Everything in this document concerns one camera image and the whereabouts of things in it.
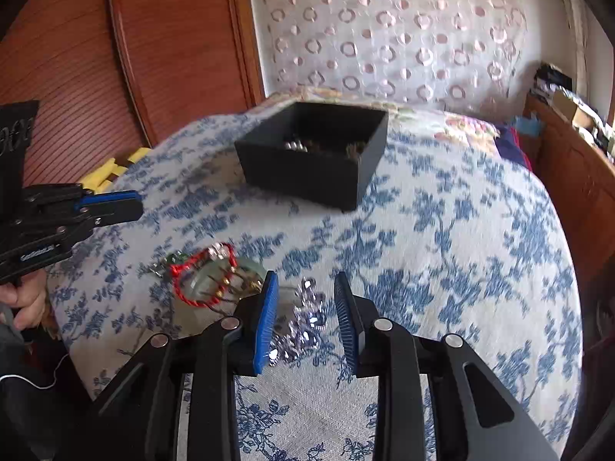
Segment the person's left hand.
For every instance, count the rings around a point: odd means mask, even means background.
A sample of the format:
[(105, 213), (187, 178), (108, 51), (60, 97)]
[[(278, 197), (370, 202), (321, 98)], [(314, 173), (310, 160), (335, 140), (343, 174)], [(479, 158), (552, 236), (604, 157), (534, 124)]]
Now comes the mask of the person's left hand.
[(21, 331), (41, 323), (46, 311), (47, 276), (45, 270), (37, 270), (21, 279), (16, 287), (11, 283), (1, 286), (1, 302), (18, 310), (13, 327)]

